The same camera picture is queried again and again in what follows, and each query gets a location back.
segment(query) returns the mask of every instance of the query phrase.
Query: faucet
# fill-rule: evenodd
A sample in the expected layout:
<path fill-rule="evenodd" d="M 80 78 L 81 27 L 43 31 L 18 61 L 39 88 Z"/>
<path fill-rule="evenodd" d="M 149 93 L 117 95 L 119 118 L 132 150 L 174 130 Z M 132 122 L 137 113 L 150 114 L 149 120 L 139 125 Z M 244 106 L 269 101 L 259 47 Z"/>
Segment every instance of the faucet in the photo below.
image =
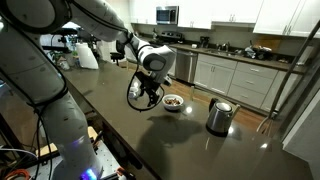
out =
<path fill-rule="evenodd" d="M 227 42 L 227 43 L 223 44 L 222 47 L 225 47 L 226 52 L 229 52 L 230 43 Z"/>

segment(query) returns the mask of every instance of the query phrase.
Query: drawer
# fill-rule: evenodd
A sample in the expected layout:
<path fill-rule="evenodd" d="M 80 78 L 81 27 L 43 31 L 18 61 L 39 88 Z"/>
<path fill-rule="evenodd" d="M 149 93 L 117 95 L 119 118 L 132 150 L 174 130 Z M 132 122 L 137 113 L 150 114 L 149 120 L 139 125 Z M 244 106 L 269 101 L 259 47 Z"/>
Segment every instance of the drawer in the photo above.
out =
<path fill-rule="evenodd" d="M 273 79 L 236 71 L 234 73 L 232 84 L 235 84 L 246 89 L 250 89 L 262 94 L 267 94 Z"/>
<path fill-rule="evenodd" d="M 266 77 L 266 78 L 270 78 L 270 79 L 273 79 L 274 77 L 276 77 L 278 72 L 277 70 L 274 70 L 274 69 L 247 64 L 247 63 L 240 63 L 240 62 L 237 65 L 237 70 L 242 72 L 247 72 L 250 74 L 255 74 L 262 77 Z"/>
<path fill-rule="evenodd" d="M 230 86 L 228 96 L 257 108 L 260 108 L 265 98 L 264 94 L 257 93 L 233 84 Z"/>
<path fill-rule="evenodd" d="M 226 67 L 226 68 L 229 68 L 229 69 L 235 69 L 236 66 L 237 66 L 237 62 L 236 61 L 232 61 L 232 60 L 228 60 L 228 59 L 224 59 L 224 58 L 219 58 L 219 57 L 215 57 L 215 56 L 208 56 L 208 55 L 205 55 L 205 54 L 199 54 L 198 55 L 198 61 L 202 61 L 202 62 L 206 62 L 206 63 L 209 63 L 209 64 Z"/>

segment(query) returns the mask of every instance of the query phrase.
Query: microwave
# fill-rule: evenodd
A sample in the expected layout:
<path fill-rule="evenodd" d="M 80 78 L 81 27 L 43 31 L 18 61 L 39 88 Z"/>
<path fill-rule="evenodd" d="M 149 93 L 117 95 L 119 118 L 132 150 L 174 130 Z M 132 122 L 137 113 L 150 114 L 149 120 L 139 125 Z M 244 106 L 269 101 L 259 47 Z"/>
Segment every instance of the microwave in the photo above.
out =
<path fill-rule="evenodd" d="M 178 24 L 179 6 L 158 6 L 157 24 Z"/>

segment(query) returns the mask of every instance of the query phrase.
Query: metal container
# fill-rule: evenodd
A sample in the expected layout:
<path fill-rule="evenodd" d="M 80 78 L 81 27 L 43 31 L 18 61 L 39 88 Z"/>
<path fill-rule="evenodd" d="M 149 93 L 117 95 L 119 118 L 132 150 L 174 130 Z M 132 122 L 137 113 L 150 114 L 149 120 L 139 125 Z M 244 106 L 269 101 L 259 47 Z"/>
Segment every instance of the metal container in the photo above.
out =
<path fill-rule="evenodd" d="M 211 99 L 209 112 L 207 130 L 215 136 L 227 136 L 233 118 L 231 106 L 218 99 Z"/>

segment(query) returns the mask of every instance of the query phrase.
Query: kitchen counter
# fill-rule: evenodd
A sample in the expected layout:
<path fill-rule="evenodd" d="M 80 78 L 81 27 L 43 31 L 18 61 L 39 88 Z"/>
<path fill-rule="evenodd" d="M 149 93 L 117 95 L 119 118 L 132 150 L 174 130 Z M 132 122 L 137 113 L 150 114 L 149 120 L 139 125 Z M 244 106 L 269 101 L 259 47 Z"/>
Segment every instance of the kitchen counter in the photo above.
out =
<path fill-rule="evenodd" d="M 312 179 L 307 162 L 237 122 L 226 138 L 211 135 L 205 128 L 208 107 L 198 103 L 185 100 L 192 111 L 180 113 L 162 104 L 141 113 L 131 109 L 126 91 L 132 73 L 110 63 L 99 66 L 63 74 L 162 179 Z"/>
<path fill-rule="evenodd" d="M 146 37 L 140 37 L 140 38 L 145 41 L 152 40 L 152 39 L 146 38 Z M 177 48 L 177 49 L 181 49 L 181 50 L 187 50 L 187 51 L 202 53 L 202 54 L 206 54 L 206 55 L 210 55 L 210 56 L 221 57 L 221 58 L 225 58 L 225 59 L 229 59 L 229 60 L 233 60 L 233 61 L 238 61 L 238 62 L 249 63 L 249 64 L 258 65 L 258 66 L 263 66 L 263 67 L 267 67 L 267 68 L 277 69 L 280 71 L 287 71 L 290 67 L 290 64 L 281 63 L 281 62 L 277 62 L 277 61 L 262 61 L 262 60 L 250 59 L 250 58 L 237 56 L 237 55 L 236 56 L 225 56 L 225 55 L 210 53 L 210 52 L 207 52 L 208 50 L 211 50 L 210 48 L 191 48 L 191 45 L 188 45 L 188 44 L 170 44 L 169 46 Z M 306 69 L 307 69 L 307 67 L 305 67 L 305 66 L 296 66 L 293 70 L 293 73 L 304 74 Z"/>

